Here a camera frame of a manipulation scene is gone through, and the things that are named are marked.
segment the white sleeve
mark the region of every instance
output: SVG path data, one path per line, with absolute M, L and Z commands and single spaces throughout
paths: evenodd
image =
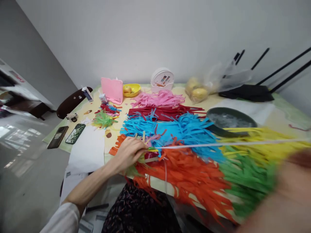
M 40 233 L 77 233 L 80 213 L 75 204 L 61 205 Z

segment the table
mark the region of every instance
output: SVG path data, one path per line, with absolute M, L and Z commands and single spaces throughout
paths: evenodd
M 147 91 L 151 93 L 150 85 L 145 84 L 141 85 L 142 91 Z M 222 101 L 224 98 L 220 97 L 216 94 L 211 95 L 208 97 L 206 101 L 203 101 L 201 103 L 193 105 L 189 99 L 189 97 L 185 93 L 184 89 L 185 84 L 174 84 L 174 87 L 172 89 L 172 92 L 174 94 L 183 94 L 184 97 L 186 97 L 185 103 L 183 105 L 185 106 L 195 106 L 195 107 L 202 107 L 206 111 L 210 108 L 212 108 L 215 104 Z M 46 137 L 43 139 L 44 142 L 49 143 L 52 139 L 52 137 L 55 135 L 55 132 L 57 129 L 61 126 L 69 126 L 69 129 L 65 135 L 65 138 L 69 136 L 69 134 L 72 132 L 76 124 L 80 123 L 81 120 L 88 117 L 89 119 L 93 119 L 94 112 L 96 112 L 100 107 L 100 100 L 99 100 L 99 94 L 102 93 L 101 86 L 99 85 L 96 87 L 93 91 L 93 97 L 94 102 L 88 102 L 87 99 L 84 99 L 73 111 L 72 113 L 78 114 L 78 120 L 77 122 L 71 122 L 67 119 L 64 119 L 59 125 L 55 127 L 55 129 Z M 309 128 L 311 125 L 311 118 L 309 118 L 307 115 L 303 114 L 301 111 L 296 109 L 294 106 L 286 102 L 282 97 L 280 97 L 278 94 L 273 94 L 274 105 L 276 108 L 272 111 L 270 116 L 267 118 L 264 126 L 267 126 L 271 128 L 272 130 L 278 131 L 283 134 L 291 135 L 293 137 L 310 137 L 311 132 L 304 132 L 301 130 L 290 128 L 288 125 L 292 124 L 294 127 L 298 128 Z M 122 112 L 120 112 L 120 117 L 117 118 L 118 123 L 114 123 L 112 127 L 108 128 L 111 130 L 111 138 L 105 138 L 105 152 L 104 152 L 104 158 L 105 163 L 108 162 L 112 155 L 109 154 L 109 150 L 111 147 L 115 145 L 115 142 L 117 141 L 117 136 L 120 135 L 120 129 L 122 128 L 122 124 L 124 120 L 127 118 L 126 114 L 128 113 L 129 109 L 132 108 L 131 102 L 133 102 L 132 98 L 124 98 L 122 103 Z M 88 110 L 92 110 L 91 113 L 84 115 Z M 60 149 L 70 152 L 72 145 L 66 144 L 65 140 L 63 140 L 60 144 Z M 160 190 L 162 192 L 165 192 L 165 182 L 157 179 L 155 177 L 151 178 L 151 187 L 155 188 L 157 190 Z M 174 194 L 174 189 L 172 185 L 168 184 L 167 186 L 167 193 L 169 195 Z

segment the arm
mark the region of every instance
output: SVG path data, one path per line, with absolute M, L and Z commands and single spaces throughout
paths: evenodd
M 311 232 L 310 184 L 311 151 L 290 156 L 280 167 L 275 192 L 260 204 L 237 232 Z
M 133 165 L 148 147 L 141 140 L 127 137 L 118 149 L 117 154 L 103 167 L 82 180 L 65 198 L 65 203 L 73 203 L 78 207 L 80 216 L 87 204 L 93 199 L 103 184 L 112 176 Z

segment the yellow bowl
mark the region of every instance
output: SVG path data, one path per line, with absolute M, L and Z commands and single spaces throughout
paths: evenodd
M 139 84 L 137 84 L 137 83 L 125 84 L 125 85 L 123 85 L 123 90 L 124 90 L 125 86 L 129 86 L 132 89 L 132 93 L 124 93 L 123 92 L 123 95 L 125 97 L 137 96 L 139 91 L 140 91 L 140 89 L 141 89 L 141 86 Z

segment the plastic bag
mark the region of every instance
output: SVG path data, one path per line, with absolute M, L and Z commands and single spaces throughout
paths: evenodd
M 209 95 L 208 86 L 203 85 L 196 77 L 188 80 L 185 91 L 193 104 L 206 100 Z
M 204 76 L 204 85 L 209 89 L 209 94 L 216 92 L 229 91 L 242 86 L 252 78 L 251 70 L 236 70 L 235 61 L 233 60 L 227 66 L 219 63 L 213 66 L 210 72 Z

